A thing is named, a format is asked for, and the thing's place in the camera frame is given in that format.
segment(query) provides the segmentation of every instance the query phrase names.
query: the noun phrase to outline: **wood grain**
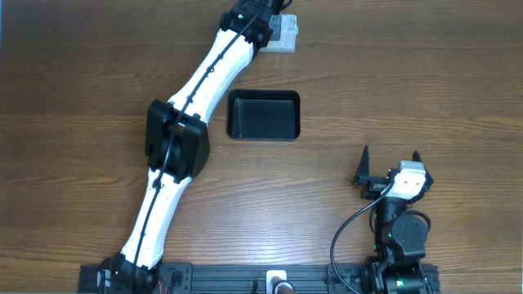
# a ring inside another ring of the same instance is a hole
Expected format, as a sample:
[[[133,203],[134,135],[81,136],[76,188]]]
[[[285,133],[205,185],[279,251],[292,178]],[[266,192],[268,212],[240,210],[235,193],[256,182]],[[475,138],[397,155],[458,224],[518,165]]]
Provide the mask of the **wood grain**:
[[[192,75],[234,0],[4,0],[0,43],[0,292],[74,292],[118,252],[146,184],[145,111]],[[179,204],[164,260],[327,264],[366,201],[364,145],[383,175],[419,150],[436,183],[427,263],[444,292],[520,293],[523,2],[302,0],[297,52],[259,54],[232,88],[293,89],[292,143],[209,124],[211,157]],[[361,262],[361,218],[337,259]]]

